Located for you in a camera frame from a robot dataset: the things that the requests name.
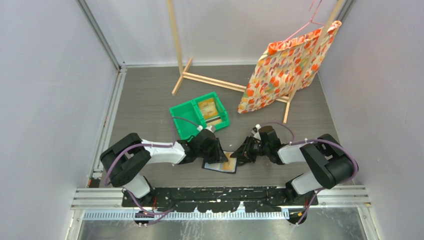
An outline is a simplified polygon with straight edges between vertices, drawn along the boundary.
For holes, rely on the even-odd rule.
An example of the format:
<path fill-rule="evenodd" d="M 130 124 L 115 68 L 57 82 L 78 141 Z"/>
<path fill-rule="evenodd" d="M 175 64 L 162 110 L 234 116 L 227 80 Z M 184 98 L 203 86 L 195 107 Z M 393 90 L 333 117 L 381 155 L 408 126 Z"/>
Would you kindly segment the black leather card holder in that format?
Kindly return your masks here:
<path fill-rule="evenodd" d="M 230 155 L 233 153 L 233 151 L 224 151 L 225 155 L 227 156 L 227 158 L 230 158 Z M 205 170 L 210 170 L 210 171 L 215 171 L 215 172 L 220 172 L 220 173 L 225 173 L 225 174 L 235 174 L 235 173 L 226 173 L 226 172 L 222 172 L 221 171 L 221 164 L 222 163 L 207 163 L 207 162 L 203 162 L 202 164 L 202 168 Z"/>

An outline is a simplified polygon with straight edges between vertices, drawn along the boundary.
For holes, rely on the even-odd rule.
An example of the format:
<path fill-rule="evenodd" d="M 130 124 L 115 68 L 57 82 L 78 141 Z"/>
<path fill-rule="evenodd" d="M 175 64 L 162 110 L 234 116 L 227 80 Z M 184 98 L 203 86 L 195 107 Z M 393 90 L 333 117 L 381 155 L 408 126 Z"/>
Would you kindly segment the green plastic two-compartment bin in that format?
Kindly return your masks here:
<path fill-rule="evenodd" d="M 169 108 L 170 115 L 173 117 L 173 122 L 181 139 L 188 139 L 191 136 L 197 135 L 199 133 L 197 130 L 199 125 L 204 128 L 207 127 L 207 119 L 203 118 L 198 107 L 198 102 L 209 98 L 214 98 L 218 111 L 218 115 L 213 118 L 220 117 L 222 119 L 222 123 L 215 125 L 216 130 L 221 130 L 230 125 L 228 112 L 218 95 L 213 91 Z"/>

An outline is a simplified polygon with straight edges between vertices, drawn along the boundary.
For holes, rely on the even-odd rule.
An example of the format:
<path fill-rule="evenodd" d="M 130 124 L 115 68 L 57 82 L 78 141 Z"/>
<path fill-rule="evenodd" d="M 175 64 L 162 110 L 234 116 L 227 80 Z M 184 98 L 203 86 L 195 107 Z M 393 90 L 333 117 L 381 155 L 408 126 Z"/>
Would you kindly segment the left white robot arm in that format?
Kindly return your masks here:
<path fill-rule="evenodd" d="M 209 129 L 175 142 L 153 142 L 130 133 L 99 157 L 109 184 L 130 191 L 141 207 L 148 207 L 154 199 L 153 188 L 141 174 L 143 167 L 159 163 L 188 164 L 198 158 L 206 164 L 228 162 L 219 138 Z"/>

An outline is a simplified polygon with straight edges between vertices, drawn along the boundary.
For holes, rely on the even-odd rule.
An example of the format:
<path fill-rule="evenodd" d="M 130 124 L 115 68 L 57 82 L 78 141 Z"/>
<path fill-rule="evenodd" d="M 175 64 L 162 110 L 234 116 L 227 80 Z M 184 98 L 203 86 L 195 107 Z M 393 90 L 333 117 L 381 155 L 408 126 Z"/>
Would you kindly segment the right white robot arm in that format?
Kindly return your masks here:
<path fill-rule="evenodd" d="M 241 165 L 255 162 L 258 156 L 277 165 L 307 164 L 309 170 L 287 182 L 283 190 L 291 205 L 299 205 L 306 194 L 352 179 L 359 170 L 354 158 L 330 134 L 283 144 L 270 125 L 256 125 L 252 135 L 231 154 Z"/>

